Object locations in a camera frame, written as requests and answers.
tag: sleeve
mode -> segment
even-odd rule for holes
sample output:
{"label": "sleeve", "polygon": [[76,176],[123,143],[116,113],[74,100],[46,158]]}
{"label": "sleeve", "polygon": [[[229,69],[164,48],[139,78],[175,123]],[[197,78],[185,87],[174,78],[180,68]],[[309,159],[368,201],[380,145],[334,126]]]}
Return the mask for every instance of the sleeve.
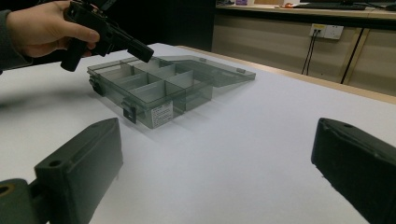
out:
{"label": "sleeve", "polygon": [[0,11],[0,74],[2,70],[32,64],[32,58],[23,57],[13,47],[7,29],[7,15],[10,10]]}

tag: finger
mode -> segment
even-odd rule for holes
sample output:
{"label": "finger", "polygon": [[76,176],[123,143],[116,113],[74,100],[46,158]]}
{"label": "finger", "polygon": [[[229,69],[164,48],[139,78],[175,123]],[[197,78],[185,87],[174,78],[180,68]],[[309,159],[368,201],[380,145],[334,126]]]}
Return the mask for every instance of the finger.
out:
{"label": "finger", "polygon": [[69,0],[59,0],[59,1],[53,1],[51,3],[55,4],[56,6],[58,6],[58,8],[61,11],[66,10],[68,7],[70,7],[70,2]]}
{"label": "finger", "polygon": [[85,50],[85,52],[82,54],[82,57],[90,57],[92,53],[89,50]]}
{"label": "finger", "polygon": [[96,47],[96,44],[95,43],[88,43],[87,44],[87,48],[88,49],[94,49]]}
{"label": "finger", "polygon": [[65,21],[59,30],[61,36],[74,37],[85,42],[95,43],[100,39],[99,33],[77,23]]}

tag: black handgun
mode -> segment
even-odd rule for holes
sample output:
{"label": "black handgun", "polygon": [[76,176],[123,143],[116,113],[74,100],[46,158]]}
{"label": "black handgun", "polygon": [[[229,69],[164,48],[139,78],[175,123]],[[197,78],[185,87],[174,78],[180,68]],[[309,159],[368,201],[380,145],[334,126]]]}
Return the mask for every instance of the black handgun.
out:
{"label": "black handgun", "polygon": [[[69,9],[64,13],[67,21],[75,22],[97,31],[100,41],[96,43],[92,52],[106,56],[114,47],[127,49],[136,58],[147,63],[154,50],[122,31],[117,24],[112,22],[104,11],[108,10],[117,0],[82,0],[72,1]],[[87,49],[87,42],[73,38],[64,55],[61,67],[73,72],[79,60]]]}

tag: hand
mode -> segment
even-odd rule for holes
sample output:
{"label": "hand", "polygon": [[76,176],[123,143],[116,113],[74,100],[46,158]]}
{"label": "hand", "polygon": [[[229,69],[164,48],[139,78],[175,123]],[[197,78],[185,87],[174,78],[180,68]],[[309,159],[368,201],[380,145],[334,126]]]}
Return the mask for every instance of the hand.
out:
{"label": "hand", "polygon": [[83,56],[99,41],[93,29],[64,20],[70,1],[49,2],[36,7],[10,12],[7,28],[15,49],[22,55],[37,58],[56,49],[67,49],[71,37],[88,42]]}

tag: white table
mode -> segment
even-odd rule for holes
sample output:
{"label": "white table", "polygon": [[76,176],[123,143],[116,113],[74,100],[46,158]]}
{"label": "white table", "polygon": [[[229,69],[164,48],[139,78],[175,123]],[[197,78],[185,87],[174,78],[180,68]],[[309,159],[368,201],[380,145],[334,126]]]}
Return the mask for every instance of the white table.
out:
{"label": "white table", "polygon": [[197,55],[256,79],[151,130],[93,91],[84,58],[0,76],[0,180],[33,167],[89,125],[119,118],[124,165],[91,224],[367,223],[310,161],[319,118],[338,119],[396,146],[396,105],[198,51],[151,45],[155,56]]}

